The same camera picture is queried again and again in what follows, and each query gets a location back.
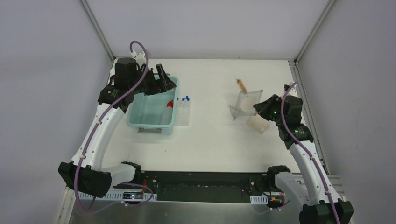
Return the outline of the beige sponge block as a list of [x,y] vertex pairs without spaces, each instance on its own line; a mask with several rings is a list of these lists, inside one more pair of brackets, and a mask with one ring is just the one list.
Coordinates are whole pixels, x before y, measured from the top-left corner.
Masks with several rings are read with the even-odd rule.
[[264,133],[270,127],[270,123],[260,115],[250,116],[247,125],[259,133]]

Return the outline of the teal storage bin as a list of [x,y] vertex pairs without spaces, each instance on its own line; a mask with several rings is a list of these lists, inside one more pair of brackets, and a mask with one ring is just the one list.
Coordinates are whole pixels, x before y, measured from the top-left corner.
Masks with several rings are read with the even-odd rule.
[[[127,110],[126,123],[129,127],[136,129],[139,133],[173,134],[179,79],[176,76],[169,76],[169,78],[176,83],[177,87],[175,89],[150,96],[142,93],[135,95],[133,103]],[[172,121],[169,125],[160,125],[162,112],[171,100],[174,103]]]

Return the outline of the red cap wash bottle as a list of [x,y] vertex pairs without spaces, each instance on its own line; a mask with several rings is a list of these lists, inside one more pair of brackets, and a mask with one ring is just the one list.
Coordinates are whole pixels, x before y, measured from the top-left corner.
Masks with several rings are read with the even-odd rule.
[[173,116],[173,107],[174,107],[173,100],[169,101],[166,104],[165,109],[162,112],[160,125],[169,125],[171,123]]

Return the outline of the tan test tube brush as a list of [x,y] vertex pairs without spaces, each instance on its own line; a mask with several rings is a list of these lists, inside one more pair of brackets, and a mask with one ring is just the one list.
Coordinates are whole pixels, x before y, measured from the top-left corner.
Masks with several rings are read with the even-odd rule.
[[241,91],[244,95],[248,96],[247,88],[246,88],[245,84],[243,83],[243,81],[242,81],[240,78],[236,78],[236,84],[238,85],[240,91]]

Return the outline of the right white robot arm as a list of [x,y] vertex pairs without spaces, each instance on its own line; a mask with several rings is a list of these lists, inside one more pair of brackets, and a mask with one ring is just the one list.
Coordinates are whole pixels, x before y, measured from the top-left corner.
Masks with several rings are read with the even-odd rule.
[[273,166],[268,168],[265,178],[267,189],[280,189],[299,207],[301,224],[348,224],[353,206],[338,194],[320,163],[313,136],[302,123],[302,99],[273,95],[253,108],[263,119],[276,123],[279,137],[296,161],[304,181],[300,184],[285,166]]

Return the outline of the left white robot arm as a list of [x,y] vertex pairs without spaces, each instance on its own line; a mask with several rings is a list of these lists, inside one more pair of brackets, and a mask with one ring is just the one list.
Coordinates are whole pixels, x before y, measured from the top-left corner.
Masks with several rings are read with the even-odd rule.
[[102,163],[110,139],[137,97],[165,95],[177,88],[162,64],[157,72],[131,57],[119,58],[111,81],[101,90],[97,112],[80,149],[70,162],[61,162],[58,172],[66,185],[75,191],[104,197],[109,189],[122,183],[136,189],[142,184],[141,166],[124,161],[109,168]]

